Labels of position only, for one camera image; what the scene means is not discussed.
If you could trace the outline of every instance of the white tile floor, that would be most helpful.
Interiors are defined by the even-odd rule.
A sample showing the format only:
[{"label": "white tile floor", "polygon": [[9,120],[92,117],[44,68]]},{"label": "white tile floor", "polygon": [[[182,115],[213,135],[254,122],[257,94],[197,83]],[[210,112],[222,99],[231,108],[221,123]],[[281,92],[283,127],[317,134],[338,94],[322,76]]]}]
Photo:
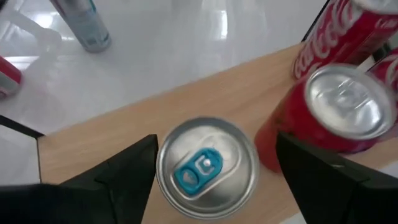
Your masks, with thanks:
[{"label": "white tile floor", "polygon": [[294,45],[325,1],[94,0],[113,38],[101,54],[82,49],[49,0],[9,1],[0,55],[25,80],[0,114],[57,131]]},{"label": "white tile floor", "polygon": [[39,182],[36,140],[0,125],[0,185]]}]

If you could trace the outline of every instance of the red can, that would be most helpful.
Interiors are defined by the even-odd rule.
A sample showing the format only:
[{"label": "red can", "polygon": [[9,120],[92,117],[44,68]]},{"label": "red can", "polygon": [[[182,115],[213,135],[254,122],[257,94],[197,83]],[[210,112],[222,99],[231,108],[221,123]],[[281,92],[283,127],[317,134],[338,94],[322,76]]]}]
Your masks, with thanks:
[{"label": "red can", "polygon": [[15,93],[22,81],[22,73],[18,68],[0,57],[0,98]]},{"label": "red can", "polygon": [[[394,94],[398,109],[398,48],[370,68],[369,72],[380,79]],[[383,137],[382,141],[398,137],[398,120],[394,127]]]},{"label": "red can", "polygon": [[397,1],[331,0],[294,62],[296,78],[329,63],[359,65],[398,30]]},{"label": "red can", "polygon": [[257,132],[260,161],[280,172],[277,132],[334,152],[370,148],[396,120],[389,91],[352,66],[328,65],[301,78]]}]

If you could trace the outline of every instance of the wooden surface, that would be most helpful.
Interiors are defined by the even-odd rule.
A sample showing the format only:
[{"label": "wooden surface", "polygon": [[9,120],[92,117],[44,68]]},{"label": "wooden surface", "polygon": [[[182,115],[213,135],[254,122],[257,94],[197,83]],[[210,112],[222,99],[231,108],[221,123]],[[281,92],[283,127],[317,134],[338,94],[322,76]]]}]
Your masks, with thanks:
[{"label": "wooden surface", "polygon": [[[253,137],[292,86],[291,64],[301,45],[244,63],[39,139],[43,182],[61,183],[122,151],[147,134],[162,143],[176,125],[199,115],[218,116]],[[398,159],[393,145],[380,144],[350,159],[379,168]],[[215,223],[279,223],[298,212],[283,177],[263,167],[249,203]],[[164,199],[155,180],[143,223],[201,223],[184,217]]]}]

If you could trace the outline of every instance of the blue pull tab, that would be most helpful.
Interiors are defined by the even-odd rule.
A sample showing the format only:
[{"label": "blue pull tab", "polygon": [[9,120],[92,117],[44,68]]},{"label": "blue pull tab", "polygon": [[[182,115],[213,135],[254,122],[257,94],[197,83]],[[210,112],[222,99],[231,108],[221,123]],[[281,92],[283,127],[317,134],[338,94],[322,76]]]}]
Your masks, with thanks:
[{"label": "blue pull tab", "polygon": [[188,195],[195,195],[221,172],[221,168],[223,168],[221,154],[213,148],[203,148],[178,168],[174,176]]}]

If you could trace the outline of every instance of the can top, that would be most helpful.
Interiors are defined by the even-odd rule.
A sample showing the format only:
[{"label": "can top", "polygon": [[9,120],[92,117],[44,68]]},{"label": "can top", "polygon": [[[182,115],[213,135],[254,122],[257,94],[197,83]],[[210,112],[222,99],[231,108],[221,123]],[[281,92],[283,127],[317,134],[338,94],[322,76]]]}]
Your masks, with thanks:
[{"label": "can top", "polygon": [[392,93],[370,75],[348,65],[327,65],[305,84],[311,114],[332,133],[346,139],[372,139],[396,120]]},{"label": "can top", "polygon": [[192,218],[214,220],[249,200],[259,161],[252,142],[237,127],[201,117],[166,137],[156,169],[160,189],[173,207]]},{"label": "can top", "polygon": [[397,14],[398,2],[396,0],[352,0],[361,8],[378,14]]}]

